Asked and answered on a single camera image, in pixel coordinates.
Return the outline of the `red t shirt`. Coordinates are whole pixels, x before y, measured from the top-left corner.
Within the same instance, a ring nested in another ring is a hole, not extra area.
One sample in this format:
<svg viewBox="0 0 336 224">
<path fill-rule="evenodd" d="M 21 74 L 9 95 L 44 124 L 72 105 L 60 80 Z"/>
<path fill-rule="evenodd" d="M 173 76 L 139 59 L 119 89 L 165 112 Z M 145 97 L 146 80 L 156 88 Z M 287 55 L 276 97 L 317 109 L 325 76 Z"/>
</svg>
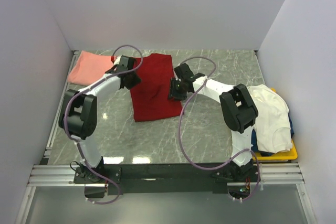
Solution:
<svg viewBox="0 0 336 224">
<path fill-rule="evenodd" d="M 135 122 L 148 122 L 179 116 L 180 101 L 168 99 L 174 78 L 172 56 L 152 53 L 143 58 L 136 71 L 141 82 L 131 88 Z"/>
</svg>

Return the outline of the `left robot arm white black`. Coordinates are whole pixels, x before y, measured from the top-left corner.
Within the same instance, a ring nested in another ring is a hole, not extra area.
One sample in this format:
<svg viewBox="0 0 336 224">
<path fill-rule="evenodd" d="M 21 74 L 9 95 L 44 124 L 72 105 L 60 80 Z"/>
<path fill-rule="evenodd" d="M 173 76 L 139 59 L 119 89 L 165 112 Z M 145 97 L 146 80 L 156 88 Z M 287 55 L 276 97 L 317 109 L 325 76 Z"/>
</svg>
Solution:
<svg viewBox="0 0 336 224">
<path fill-rule="evenodd" d="M 87 169 L 86 176 L 93 183 L 101 182 L 105 176 L 103 157 L 93 139 L 98 122 L 98 103 L 113 92 L 123 88 L 130 90 L 140 84 L 136 60 L 127 56 L 117 57 L 113 67 L 96 82 L 80 90 L 65 92 L 58 124 L 74 141 L 81 157 L 80 164 Z"/>
</svg>

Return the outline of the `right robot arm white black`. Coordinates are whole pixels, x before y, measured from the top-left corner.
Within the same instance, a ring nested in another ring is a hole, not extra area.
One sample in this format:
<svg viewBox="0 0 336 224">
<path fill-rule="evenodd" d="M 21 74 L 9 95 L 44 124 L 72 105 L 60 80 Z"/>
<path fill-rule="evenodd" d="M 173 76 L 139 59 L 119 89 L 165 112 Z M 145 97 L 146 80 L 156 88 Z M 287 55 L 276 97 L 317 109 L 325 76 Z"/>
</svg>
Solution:
<svg viewBox="0 0 336 224">
<path fill-rule="evenodd" d="M 232 133 L 232 154 L 228 161 L 215 167 L 202 167 L 188 157 L 181 140 L 181 127 L 178 126 L 177 138 L 180 149 L 187 161 L 195 168 L 215 171 L 227 167 L 228 179 L 241 182 L 254 170 L 251 150 L 251 135 L 256 118 L 257 107 L 243 84 L 236 86 L 224 84 L 209 76 L 194 74 L 188 64 L 182 63 L 174 68 L 176 78 L 170 82 L 169 99 L 190 102 L 197 94 L 204 95 L 220 104 L 224 122 Z"/>
</svg>

